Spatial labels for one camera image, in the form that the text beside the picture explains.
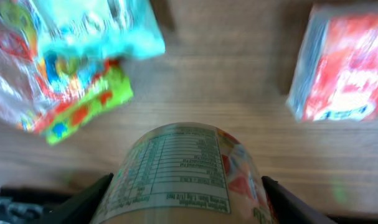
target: white label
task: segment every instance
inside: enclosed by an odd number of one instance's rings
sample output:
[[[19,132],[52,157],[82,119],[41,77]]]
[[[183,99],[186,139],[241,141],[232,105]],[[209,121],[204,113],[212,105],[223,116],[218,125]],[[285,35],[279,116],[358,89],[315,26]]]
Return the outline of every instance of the white label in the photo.
[[[214,130],[175,127],[136,145],[114,177],[92,223],[144,208],[230,213]]]

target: wood grain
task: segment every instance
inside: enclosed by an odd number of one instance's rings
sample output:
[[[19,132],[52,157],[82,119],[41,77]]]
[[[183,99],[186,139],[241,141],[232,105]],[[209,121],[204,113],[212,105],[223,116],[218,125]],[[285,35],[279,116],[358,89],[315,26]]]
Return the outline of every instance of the wood grain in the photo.
[[[217,126],[261,174],[336,215],[378,216],[378,120],[296,123],[285,106],[310,1],[153,0],[167,53],[126,61],[134,100],[54,146],[0,123],[0,186],[78,191],[145,132]]]

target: cylindrical container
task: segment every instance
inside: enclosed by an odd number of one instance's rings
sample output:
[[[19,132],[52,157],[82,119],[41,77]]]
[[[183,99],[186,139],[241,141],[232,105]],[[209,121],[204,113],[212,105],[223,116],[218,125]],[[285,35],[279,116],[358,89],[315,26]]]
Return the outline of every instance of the cylindrical container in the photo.
[[[92,219],[99,223],[277,223],[262,180],[228,133],[176,123],[131,148]]]

